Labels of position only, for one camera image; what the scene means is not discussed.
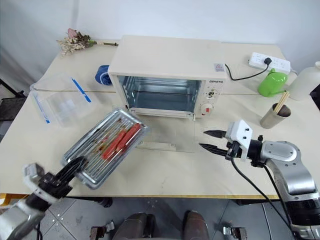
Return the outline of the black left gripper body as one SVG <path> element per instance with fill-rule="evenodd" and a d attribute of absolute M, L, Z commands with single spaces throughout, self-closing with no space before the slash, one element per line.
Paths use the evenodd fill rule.
<path fill-rule="evenodd" d="M 46 173 L 39 180 L 38 186 L 56 199 L 66 197 L 73 189 L 68 182 L 60 181 L 54 174 L 50 172 Z"/>

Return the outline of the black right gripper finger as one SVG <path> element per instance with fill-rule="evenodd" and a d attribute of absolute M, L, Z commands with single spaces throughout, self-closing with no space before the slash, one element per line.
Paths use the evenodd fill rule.
<path fill-rule="evenodd" d="M 215 155 L 219 155 L 219 156 L 225 157 L 227 155 L 227 153 L 228 153 L 227 150 L 220 149 L 216 145 L 207 144 L 207 143 L 199 143 L 199 145 L 202 148 L 204 148 L 205 150 L 207 150 L 208 152 L 210 152 L 212 154 L 215 154 Z"/>
<path fill-rule="evenodd" d="M 203 133 L 214 138 L 223 139 L 226 137 L 227 132 L 224 130 L 206 130 Z"/>

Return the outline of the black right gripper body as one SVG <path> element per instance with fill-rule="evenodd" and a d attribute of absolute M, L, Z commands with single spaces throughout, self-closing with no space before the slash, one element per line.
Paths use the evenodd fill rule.
<path fill-rule="evenodd" d="M 231 160 L 233 158 L 241 158 L 243 151 L 239 142 L 235 140 L 228 140 L 226 147 L 228 148 L 225 156 L 226 160 Z"/>

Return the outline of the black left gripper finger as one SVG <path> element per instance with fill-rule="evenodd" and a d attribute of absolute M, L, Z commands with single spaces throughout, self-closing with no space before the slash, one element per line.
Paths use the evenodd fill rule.
<path fill-rule="evenodd" d="M 87 164 L 87 159 L 84 156 L 77 157 L 71 160 L 67 165 L 65 165 L 55 177 L 59 181 L 71 181 L 75 174 L 82 171 L 82 169 Z"/>
<path fill-rule="evenodd" d="M 75 174 L 81 172 L 87 166 L 87 164 L 87 161 L 68 163 L 67 172 L 65 173 L 65 182 L 68 184 L 75 177 Z"/>

